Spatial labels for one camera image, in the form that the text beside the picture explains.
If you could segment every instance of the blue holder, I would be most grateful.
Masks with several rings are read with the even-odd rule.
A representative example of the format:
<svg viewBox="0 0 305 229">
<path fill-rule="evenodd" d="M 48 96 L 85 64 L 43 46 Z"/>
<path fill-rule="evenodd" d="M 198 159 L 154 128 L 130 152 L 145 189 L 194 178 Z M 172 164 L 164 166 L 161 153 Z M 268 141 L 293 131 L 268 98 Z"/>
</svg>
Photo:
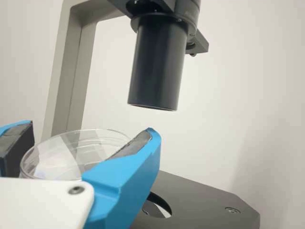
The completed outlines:
<svg viewBox="0 0 305 229">
<path fill-rule="evenodd" d="M 0 137 L 9 129 L 11 129 L 12 127 L 15 127 L 17 125 L 22 125 L 22 124 L 28 124 L 31 121 L 29 120 L 24 120 L 24 121 L 20 121 L 20 122 L 16 122 L 16 123 L 12 123 L 12 124 L 8 124 L 5 126 L 0 127 Z"/>
<path fill-rule="evenodd" d="M 82 175 L 94 187 L 94 204 L 85 229 L 128 228 L 150 193 L 160 167 L 161 137 L 151 139 L 138 153 L 99 163 Z"/>
</svg>

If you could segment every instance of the microscope arm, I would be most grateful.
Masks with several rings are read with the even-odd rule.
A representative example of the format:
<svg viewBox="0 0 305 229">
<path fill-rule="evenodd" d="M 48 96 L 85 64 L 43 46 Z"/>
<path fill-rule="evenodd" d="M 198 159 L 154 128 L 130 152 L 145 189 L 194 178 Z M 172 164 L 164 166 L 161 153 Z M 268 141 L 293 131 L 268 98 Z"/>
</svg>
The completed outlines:
<svg viewBox="0 0 305 229">
<path fill-rule="evenodd" d="M 96 24 L 124 14 L 107 0 L 64 0 L 42 140 L 81 129 Z"/>
</svg>

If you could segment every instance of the white wall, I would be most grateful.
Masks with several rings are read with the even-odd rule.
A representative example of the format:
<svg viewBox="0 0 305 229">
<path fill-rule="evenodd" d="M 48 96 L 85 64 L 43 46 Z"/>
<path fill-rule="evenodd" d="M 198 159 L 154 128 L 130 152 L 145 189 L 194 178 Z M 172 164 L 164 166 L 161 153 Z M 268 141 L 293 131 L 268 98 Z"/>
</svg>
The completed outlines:
<svg viewBox="0 0 305 229">
<path fill-rule="evenodd" d="M 0 126 L 34 121 L 40 141 L 62 0 L 0 0 Z"/>
<path fill-rule="evenodd" d="M 33 119 L 38 140 L 61 3 L 0 1 L 0 124 Z M 136 36 L 127 18 L 99 23 L 82 127 L 132 137 L 151 126 L 163 170 L 238 194 L 261 229 L 302 229 L 305 1 L 202 0 L 201 10 L 210 52 L 185 58 L 174 113 L 126 104 Z"/>
</svg>

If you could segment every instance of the petri dish lid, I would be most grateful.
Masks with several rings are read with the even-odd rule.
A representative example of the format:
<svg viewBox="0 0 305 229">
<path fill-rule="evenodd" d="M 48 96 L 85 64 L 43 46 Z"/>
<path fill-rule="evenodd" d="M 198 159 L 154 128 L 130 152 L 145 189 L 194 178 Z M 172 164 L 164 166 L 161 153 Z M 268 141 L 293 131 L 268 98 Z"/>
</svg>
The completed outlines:
<svg viewBox="0 0 305 229">
<path fill-rule="evenodd" d="M 77 130 L 54 136 L 27 151 L 20 177 L 80 180 L 83 172 L 106 160 L 130 141 L 114 130 Z"/>
</svg>

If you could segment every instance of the black objective lens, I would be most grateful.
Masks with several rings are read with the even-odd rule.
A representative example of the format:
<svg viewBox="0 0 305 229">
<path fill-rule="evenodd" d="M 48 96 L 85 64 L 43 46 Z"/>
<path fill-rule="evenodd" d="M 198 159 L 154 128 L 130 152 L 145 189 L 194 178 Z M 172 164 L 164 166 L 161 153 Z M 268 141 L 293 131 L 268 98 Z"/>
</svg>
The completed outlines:
<svg viewBox="0 0 305 229">
<path fill-rule="evenodd" d="M 167 15 L 139 20 L 128 103 L 177 110 L 187 25 Z"/>
</svg>

